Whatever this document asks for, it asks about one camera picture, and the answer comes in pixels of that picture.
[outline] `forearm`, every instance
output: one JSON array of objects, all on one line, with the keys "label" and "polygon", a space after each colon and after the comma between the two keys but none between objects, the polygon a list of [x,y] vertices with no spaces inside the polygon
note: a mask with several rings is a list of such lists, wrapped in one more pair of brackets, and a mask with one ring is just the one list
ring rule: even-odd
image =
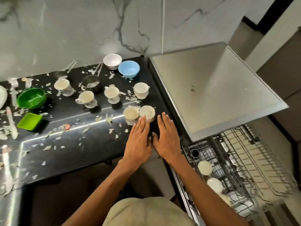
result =
[{"label": "forearm", "polygon": [[63,226],[99,226],[133,170],[122,160]]},{"label": "forearm", "polygon": [[181,155],[171,163],[207,226],[244,226],[247,221],[236,214],[189,165]]}]

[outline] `wire rack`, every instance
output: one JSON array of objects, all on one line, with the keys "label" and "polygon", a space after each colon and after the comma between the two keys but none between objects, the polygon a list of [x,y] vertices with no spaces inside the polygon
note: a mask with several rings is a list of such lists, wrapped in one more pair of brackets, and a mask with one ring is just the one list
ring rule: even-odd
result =
[{"label": "wire rack", "polygon": [[[259,134],[250,124],[197,143],[182,141],[182,148],[188,162],[205,181],[214,177],[222,182],[222,193],[231,199],[231,207],[245,218],[258,213],[258,207],[266,210],[279,203],[297,189],[295,180],[261,142]],[[210,176],[200,173],[197,165],[201,160],[213,165]],[[187,196],[196,209],[191,197]]]}]

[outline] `cup handle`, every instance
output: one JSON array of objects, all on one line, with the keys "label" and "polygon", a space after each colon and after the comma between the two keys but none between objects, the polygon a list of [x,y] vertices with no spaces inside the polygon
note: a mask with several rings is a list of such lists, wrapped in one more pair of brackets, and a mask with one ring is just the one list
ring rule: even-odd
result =
[{"label": "cup handle", "polygon": [[83,102],[81,102],[78,98],[77,99],[75,99],[75,102],[77,103],[77,104],[84,104]]}]

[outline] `black countertop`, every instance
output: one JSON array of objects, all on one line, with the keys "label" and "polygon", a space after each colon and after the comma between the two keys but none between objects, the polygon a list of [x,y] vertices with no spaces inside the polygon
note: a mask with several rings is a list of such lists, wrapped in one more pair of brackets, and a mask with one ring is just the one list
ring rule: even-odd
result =
[{"label": "black countertop", "polygon": [[[32,87],[41,88],[43,86],[43,89],[51,91],[51,94],[48,94],[48,100],[43,109],[29,112],[36,114],[48,113],[48,115],[43,116],[44,122],[39,126],[38,134],[18,129],[19,136],[16,140],[12,140],[11,137],[6,141],[0,140],[1,147],[3,144],[7,144],[12,150],[9,153],[10,163],[16,163],[11,166],[15,178],[14,190],[6,197],[3,195],[0,197],[0,225],[3,222],[5,222],[4,225],[17,225],[22,186],[122,156],[131,130],[131,126],[126,124],[123,117],[124,108],[129,105],[150,105],[155,107],[156,114],[167,111],[143,58],[135,57],[129,60],[136,61],[140,65],[138,75],[131,82],[129,79],[122,78],[118,71],[115,71],[114,77],[109,79],[110,71],[106,66],[103,66],[99,79],[103,89],[104,86],[114,84],[127,96],[129,96],[127,90],[130,90],[133,94],[133,86],[136,83],[147,83],[150,86],[149,95],[146,99],[141,100],[139,104],[126,100],[126,96],[121,95],[121,101],[116,105],[111,105],[104,96],[103,90],[95,95],[98,107],[88,109],[84,105],[77,104],[75,99],[81,92],[79,83],[85,76],[91,75],[88,70],[95,69],[97,65],[71,70],[68,79],[77,92],[70,97],[56,95],[58,91],[53,87],[56,81],[54,73],[30,77],[34,79]],[[24,82],[20,79],[18,79],[18,82],[19,87],[17,89],[24,89]],[[1,82],[0,85],[6,89],[10,88],[7,82]],[[11,105],[10,95],[5,106],[9,105]],[[106,114],[108,116],[114,114],[112,124],[105,120]],[[96,121],[96,116],[102,116],[101,120]],[[15,123],[17,124],[22,117],[14,117]],[[8,122],[3,124],[4,121],[7,121],[6,114],[0,114],[0,119],[0,126],[8,125]],[[71,129],[63,132],[57,130],[47,138],[45,137],[48,132],[58,129],[59,126],[64,124],[70,124]],[[109,129],[114,129],[113,133],[109,134]],[[150,125],[149,134],[153,131],[158,133],[156,118]],[[43,150],[50,145],[51,149]],[[1,184],[3,184],[4,169],[0,170],[0,175],[2,178]]]}]

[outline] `gray marble vein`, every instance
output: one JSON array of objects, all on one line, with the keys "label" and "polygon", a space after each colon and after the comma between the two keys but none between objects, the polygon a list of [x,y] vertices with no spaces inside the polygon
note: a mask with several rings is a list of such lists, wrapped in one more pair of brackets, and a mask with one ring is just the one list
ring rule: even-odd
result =
[{"label": "gray marble vein", "polygon": [[191,14],[188,18],[186,18],[185,20],[183,20],[179,25],[174,26],[174,28],[178,28],[179,26],[181,26],[182,24],[184,24],[186,21],[188,21],[194,14],[196,13],[200,13],[200,16],[206,16],[207,14],[209,14],[210,12],[212,12],[213,10],[215,10],[217,7],[219,7],[223,2],[225,2],[226,0],[222,0],[220,3],[218,3],[213,9],[209,10],[209,11],[204,11],[203,9],[199,8],[196,11],[194,11],[193,14]]},{"label": "gray marble vein", "polygon": [[131,45],[128,45],[128,44],[125,44],[124,41],[123,41],[123,38],[122,38],[122,26],[123,26],[123,23],[124,23],[124,18],[125,18],[125,14],[126,14],[126,9],[127,7],[129,6],[131,0],[123,0],[123,3],[122,3],[122,7],[121,7],[121,13],[119,12],[119,6],[117,4],[119,0],[112,0],[113,4],[114,4],[114,7],[115,7],[115,10],[117,12],[117,16],[120,20],[119,22],[119,25],[115,28],[113,34],[115,32],[118,33],[118,41],[120,42],[121,46],[125,47],[127,50],[129,51],[132,51],[132,52],[135,52],[135,53],[139,53],[139,54],[142,54],[144,55],[145,52],[147,51],[147,49],[149,48],[149,37],[147,36],[147,34],[144,34],[144,33],[141,33],[140,31],[140,21],[138,19],[138,33],[139,35],[142,37],[142,38],[146,38],[148,43],[147,43],[147,46],[146,48],[143,48],[141,45],[138,45],[138,48],[135,48],[134,46],[131,46]]},{"label": "gray marble vein", "polygon": [[18,27],[21,27],[17,9],[19,7],[19,0],[0,0],[0,4],[9,4],[9,9],[3,15],[0,15],[0,22],[7,22],[10,16],[15,15],[17,18]]}]

